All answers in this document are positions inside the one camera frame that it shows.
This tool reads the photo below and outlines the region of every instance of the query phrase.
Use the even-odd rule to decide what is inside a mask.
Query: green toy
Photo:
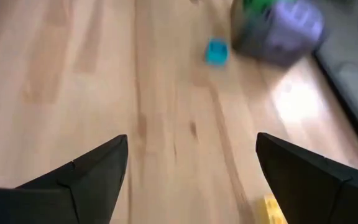
[[[262,14],[269,9],[276,1],[296,1],[296,0],[242,0],[243,10],[250,9],[252,12]]]

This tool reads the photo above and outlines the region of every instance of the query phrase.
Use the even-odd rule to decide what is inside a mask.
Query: wooden floor
[[[255,223],[270,192],[260,131],[358,168],[358,139],[314,62],[230,55],[231,0],[0,0],[0,187],[117,136],[129,165],[111,223]]]

